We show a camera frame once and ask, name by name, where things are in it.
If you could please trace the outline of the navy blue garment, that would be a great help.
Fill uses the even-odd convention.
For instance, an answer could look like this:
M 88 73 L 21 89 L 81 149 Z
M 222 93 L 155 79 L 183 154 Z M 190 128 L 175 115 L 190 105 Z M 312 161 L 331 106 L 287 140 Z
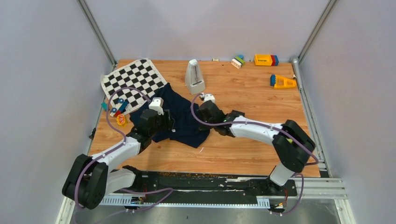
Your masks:
M 171 117 L 175 120 L 172 132 L 157 130 L 158 114 L 149 109 L 149 105 L 145 103 L 140 109 L 130 114 L 134 127 L 127 137 L 135 137 L 143 144 L 142 149 L 147 148 L 151 141 L 158 143 L 166 139 L 197 148 L 207 139 L 210 131 L 198 129 L 198 122 L 190 110 L 191 102 L 173 91 L 169 83 L 155 91 L 151 99 L 155 97 L 163 99 L 163 110 L 170 110 Z

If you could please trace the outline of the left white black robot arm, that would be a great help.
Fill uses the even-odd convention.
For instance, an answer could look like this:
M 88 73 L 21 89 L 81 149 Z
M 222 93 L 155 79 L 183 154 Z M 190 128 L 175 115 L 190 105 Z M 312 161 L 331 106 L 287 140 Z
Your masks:
M 92 210 L 105 196 L 122 188 L 139 192 L 143 187 L 139 170 L 129 165 L 119 170 L 116 167 L 143 152 L 156 133 L 171 131 L 174 123 L 169 110 L 164 110 L 163 114 L 153 109 L 144 110 L 131 132 L 118 144 L 93 156 L 80 154 L 76 157 L 62 195 Z

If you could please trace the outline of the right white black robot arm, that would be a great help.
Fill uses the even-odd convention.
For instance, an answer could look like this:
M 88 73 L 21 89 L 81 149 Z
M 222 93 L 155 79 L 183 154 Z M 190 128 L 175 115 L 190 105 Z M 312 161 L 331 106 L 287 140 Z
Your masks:
M 201 129 L 213 128 L 223 136 L 247 138 L 273 146 L 280 160 L 267 178 L 267 190 L 273 195 L 284 191 L 289 178 L 309 165 L 309 158 L 318 162 L 313 154 L 316 144 L 293 120 L 266 123 L 248 119 L 236 110 L 225 114 L 211 100 L 197 109 L 192 107 L 191 113 Z

